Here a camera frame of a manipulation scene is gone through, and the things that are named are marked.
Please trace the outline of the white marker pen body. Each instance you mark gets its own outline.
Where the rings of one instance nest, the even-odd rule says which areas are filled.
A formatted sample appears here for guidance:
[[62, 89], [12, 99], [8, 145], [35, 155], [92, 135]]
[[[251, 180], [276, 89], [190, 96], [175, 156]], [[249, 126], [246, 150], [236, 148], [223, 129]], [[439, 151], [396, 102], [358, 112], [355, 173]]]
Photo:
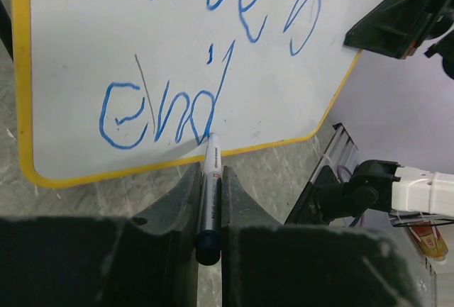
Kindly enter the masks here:
[[219, 138], [212, 133], [206, 147], [198, 233], [194, 243], [196, 260], [204, 266], [216, 264], [221, 257], [222, 171]]

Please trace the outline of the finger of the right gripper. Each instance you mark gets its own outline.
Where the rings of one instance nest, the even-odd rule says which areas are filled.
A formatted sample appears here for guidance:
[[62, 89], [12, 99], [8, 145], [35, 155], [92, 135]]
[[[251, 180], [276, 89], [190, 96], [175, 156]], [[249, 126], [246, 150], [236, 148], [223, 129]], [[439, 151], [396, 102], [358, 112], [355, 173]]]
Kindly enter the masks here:
[[344, 45], [402, 59], [453, 26], [453, 0], [383, 0], [345, 35]]

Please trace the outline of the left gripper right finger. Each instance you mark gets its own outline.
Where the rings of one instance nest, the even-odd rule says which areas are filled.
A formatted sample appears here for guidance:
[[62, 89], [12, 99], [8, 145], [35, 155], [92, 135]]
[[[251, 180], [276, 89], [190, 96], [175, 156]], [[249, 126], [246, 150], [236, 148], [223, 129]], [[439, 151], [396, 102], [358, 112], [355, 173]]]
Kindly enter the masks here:
[[381, 230], [284, 225], [222, 179], [224, 306], [420, 306], [409, 266]]

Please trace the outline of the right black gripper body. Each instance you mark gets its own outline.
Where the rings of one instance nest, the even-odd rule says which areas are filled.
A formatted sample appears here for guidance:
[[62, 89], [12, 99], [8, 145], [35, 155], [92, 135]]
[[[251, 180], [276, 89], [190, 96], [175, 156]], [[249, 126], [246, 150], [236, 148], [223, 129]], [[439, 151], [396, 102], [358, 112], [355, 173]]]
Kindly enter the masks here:
[[428, 39], [439, 38], [442, 35], [444, 36], [431, 45], [424, 55], [427, 58], [440, 55], [443, 71], [453, 79], [453, 11], [446, 11], [440, 16], [428, 34]]

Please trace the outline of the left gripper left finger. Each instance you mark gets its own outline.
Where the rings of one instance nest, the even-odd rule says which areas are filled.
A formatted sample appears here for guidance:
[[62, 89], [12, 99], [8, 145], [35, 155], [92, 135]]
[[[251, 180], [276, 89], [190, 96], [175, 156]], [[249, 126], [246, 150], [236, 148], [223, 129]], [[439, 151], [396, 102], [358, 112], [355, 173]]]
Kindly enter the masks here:
[[195, 306], [201, 165], [132, 218], [5, 216], [2, 306]]

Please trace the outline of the orange framed whiteboard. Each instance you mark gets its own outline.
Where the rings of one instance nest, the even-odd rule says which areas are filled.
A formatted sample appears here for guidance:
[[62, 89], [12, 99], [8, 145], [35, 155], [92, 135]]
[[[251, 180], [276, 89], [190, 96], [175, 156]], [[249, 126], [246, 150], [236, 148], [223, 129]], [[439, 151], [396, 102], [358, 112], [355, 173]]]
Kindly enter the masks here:
[[11, 0], [18, 155], [62, 188], [307, 140], [381, 0]]

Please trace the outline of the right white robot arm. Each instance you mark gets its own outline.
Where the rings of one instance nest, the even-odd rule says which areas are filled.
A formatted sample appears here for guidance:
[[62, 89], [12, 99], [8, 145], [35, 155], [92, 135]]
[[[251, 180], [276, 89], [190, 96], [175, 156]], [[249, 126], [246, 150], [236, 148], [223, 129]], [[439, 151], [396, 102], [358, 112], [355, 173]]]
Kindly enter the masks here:
[[[440, 55], [446, 75], [453, 76], [453, 0], [383, 0], [345, 35], [348, 47], [403, 59], [425, 40], [431, 45], [425, 56]], [[300, 223], [322, 224], [337, 218], [359, 219], [368, 209], [423, 212], [453, 216], [442, 206], [453, 192], [453, 180], [445, 174], [429, 174], [396, 162], [367, 160], [359, 164], [347, 182], [308, 183], [292, 215]]]

